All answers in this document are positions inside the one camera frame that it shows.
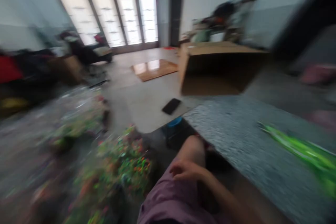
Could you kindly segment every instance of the window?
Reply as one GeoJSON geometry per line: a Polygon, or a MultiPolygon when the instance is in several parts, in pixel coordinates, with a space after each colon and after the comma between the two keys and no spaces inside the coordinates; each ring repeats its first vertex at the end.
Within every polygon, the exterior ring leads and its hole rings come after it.
{"type": "Polygon", "coordinates": [[[88,0],[61,0],[84,45],[95,43],[100,32],[88,0]]]}
{"type": "Polygon", "coordinates": [[[85,45],[100,33],[115,53],[159,46],[156,1],[61,0],[85,45]]]}
{"type": "Polygon", "coordinates": [[[99,21],[110,47],[124,46],[125,40],[121,31],[114,0],[92,0],[99,21]]]}
{"type": "Polygon", "coordinates": [[[156,0],[139,0],[145,42],[158,41],[156,0]]]}
{"type": "Polygon", "coordinates": [[[140,44],[140,29],[135,0],[118,0],[128,44],[140,44]]]}

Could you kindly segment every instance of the hand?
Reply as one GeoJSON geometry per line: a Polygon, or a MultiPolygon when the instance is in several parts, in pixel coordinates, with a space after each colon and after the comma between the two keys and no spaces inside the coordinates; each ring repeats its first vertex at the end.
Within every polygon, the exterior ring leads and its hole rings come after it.
{"type": "Polygon", "coordinates": [[[173,163],[169,172],[174,180],[204,180],[209,174],[207,169],[186,160],[173,163]]]}

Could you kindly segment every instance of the doorway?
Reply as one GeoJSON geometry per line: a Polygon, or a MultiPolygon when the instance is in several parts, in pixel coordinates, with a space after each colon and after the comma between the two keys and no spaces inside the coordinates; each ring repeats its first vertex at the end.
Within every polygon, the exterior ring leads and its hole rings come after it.
{"type": "Polygon", "coordinates": [[[169,45],[173,47],[178,47],[179,44],[182,4],[183,0],[169,0],[169,9],[170,9],[169,45]]]}

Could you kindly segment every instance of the red mat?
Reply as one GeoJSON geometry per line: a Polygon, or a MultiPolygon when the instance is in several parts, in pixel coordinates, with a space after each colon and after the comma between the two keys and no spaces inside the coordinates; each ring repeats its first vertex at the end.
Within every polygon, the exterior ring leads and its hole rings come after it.
{"type": "Polygon", "coordinates": [[[174,49],[176,49],[176,47],[164,47],[163,49],[165,49],[165,50],[174,50],[174,49]]]}

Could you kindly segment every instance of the open cardboard box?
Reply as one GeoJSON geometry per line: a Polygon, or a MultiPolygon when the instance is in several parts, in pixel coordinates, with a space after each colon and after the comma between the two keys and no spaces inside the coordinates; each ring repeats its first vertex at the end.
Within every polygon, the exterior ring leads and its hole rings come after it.
{"type": "Polygon", "coordinates": [[[50,70],[68,86],[76,86],[82,82],[82,64],[75,55],[56,57],[48,61],[50,70]]]}
{"type": "Polygon", "coordinates": [[[237,95],[265,65],[268,53],[231,42],[181,45],[179,78],[183,95],[237,95]]]}

